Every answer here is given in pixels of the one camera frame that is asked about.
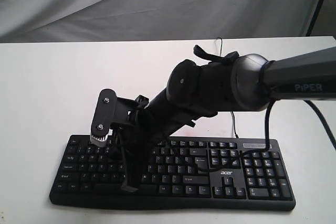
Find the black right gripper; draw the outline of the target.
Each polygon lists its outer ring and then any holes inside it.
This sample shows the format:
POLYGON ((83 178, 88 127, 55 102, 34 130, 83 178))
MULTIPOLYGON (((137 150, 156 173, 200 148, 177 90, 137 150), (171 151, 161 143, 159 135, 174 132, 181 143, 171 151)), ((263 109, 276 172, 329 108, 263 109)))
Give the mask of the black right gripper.
POLYGON ((154 133, 154 118, 146 106, 149 99, 137 97, 135 100, 117 98, 110 129, 112 142, 110 159, 123 161, 124 180, 121 189, 138 190, 142 175, 150 159, 152 148, 156 145, 151 137, 154 133))

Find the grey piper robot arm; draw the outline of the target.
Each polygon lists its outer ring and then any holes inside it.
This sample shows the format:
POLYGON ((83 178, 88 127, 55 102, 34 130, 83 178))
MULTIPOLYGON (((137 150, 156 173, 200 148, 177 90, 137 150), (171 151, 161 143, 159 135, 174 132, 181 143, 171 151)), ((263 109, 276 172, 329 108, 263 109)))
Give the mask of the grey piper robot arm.
POLYGON ((333 47, 283 60, 236 51, 220 57, 200 46, 193 51, 207 64, 183 60, 154 99, 138 97, 129 109, 114 113, 111 127, 125 168, 121 188, 127 192, 138 190, 151 149, 200 118, 219 112, 269 113, 278 100, 335 99, 333 47))

